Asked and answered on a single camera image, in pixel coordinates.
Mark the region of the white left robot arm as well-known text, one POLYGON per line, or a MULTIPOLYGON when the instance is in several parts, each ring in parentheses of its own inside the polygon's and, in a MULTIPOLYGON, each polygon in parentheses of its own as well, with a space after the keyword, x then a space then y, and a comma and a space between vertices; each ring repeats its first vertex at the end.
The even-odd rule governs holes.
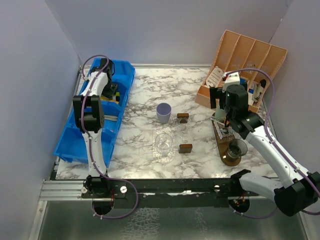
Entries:
POLYGON ((94 67, 83 79, 87 86, 72 99, 74 119, 82 133, 88 157, 88 177, 83 184, 83 194, 106 197, 111 190, 108 183, 107 167, 102 150, 102 129, 105 115, 101 95, 105 87, 110 87, 113 76, 113 62, 100 56, 100 65, 94 67))

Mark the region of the lilac plastic cup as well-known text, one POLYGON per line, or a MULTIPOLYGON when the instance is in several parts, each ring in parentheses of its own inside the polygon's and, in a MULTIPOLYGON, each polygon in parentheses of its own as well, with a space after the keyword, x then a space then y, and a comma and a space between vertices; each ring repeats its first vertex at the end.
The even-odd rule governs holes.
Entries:
POLYGON ((171 113, 172 107, 168 103, 162 102, 156 107, 157 119, 162 124, 168 123, 171 113))

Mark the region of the clear square toothbrush holder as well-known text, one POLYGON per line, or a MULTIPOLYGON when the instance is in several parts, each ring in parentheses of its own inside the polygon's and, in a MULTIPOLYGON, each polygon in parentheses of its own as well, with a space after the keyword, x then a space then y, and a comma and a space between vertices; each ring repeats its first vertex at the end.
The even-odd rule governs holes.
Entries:
POLYGON ((213 124, 213 128, 218 144, 229 143, 236 138, 235 132, 231 129, 231 127, 216 128, 213 124))

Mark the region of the clear plastic cup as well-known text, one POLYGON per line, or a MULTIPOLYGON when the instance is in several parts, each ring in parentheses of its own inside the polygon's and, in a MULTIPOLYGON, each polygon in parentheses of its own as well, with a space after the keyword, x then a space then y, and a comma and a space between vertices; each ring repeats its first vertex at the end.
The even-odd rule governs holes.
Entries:
POLYGON ((173 139, 168 133, 160 133, 154 140, 154 157, 159 163, 168 163, 172 158, 173 139))

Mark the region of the dark blue plastic cup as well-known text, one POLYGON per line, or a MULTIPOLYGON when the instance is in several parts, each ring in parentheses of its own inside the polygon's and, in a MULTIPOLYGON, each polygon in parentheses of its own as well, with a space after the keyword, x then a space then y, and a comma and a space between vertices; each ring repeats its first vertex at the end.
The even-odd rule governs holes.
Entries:
POLYGON ((228 147, 224 153, 223 159, 236 160, 248 152, 247 144, 241 139, 234 139, 229 142, 228 147))

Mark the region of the brown lid clear box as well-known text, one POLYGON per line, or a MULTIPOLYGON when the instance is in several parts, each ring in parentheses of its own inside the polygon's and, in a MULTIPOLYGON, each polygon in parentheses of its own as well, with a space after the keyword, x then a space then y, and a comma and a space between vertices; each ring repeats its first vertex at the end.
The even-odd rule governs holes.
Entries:
POLYGON ((192 152, 193 145, 191 143, 185 143, 179 145, 178 152, 180 154, 190 154, 192 152))
POLYGON ((180 124, 186 124, 189 121, 189 113, 178 113, 177 114, 177 120, 180 124))

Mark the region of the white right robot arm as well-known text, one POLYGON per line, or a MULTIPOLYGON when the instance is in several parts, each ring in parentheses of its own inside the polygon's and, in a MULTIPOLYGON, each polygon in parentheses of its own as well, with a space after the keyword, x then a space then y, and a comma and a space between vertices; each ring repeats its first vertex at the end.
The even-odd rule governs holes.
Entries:
POLYGON ((230 127, 263 156, 278 177, 275 181, 245 169, 232 175, 230 191, 236 196, 247 191, 270 199, 289 217, 317 202, 319 172, 307 170, 272 138, 262 118, 249 110, 246 84, 232 84, 226 90, 211 87, 209 94, 211 108, 220 100, 230 127))

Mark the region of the green plastic cup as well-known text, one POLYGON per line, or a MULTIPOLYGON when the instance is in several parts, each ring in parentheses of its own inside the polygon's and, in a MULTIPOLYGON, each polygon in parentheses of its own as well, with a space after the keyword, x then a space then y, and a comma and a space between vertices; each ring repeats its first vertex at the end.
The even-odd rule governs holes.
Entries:
POLYGON ((226 112, 224 109, 217 107, 214 116, 218 121, 221 122, 226 119, 226 112))

